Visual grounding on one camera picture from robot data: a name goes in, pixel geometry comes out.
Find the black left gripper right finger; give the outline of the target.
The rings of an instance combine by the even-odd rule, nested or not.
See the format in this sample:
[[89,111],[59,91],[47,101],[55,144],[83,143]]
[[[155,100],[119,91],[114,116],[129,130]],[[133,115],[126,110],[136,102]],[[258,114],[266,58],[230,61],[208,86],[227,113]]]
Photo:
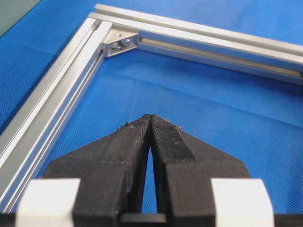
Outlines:
[[272,227],[260,179],[239,159],[151,116],[157,208],[173,227]]

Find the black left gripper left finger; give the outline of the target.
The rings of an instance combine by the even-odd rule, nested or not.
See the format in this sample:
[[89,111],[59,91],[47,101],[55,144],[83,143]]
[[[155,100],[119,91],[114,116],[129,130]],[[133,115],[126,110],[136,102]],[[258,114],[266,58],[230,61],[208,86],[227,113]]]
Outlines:
[[114,227],[120,211],[139,211],[150,119],[145,114],[50,162],[27,185],[16,226]]

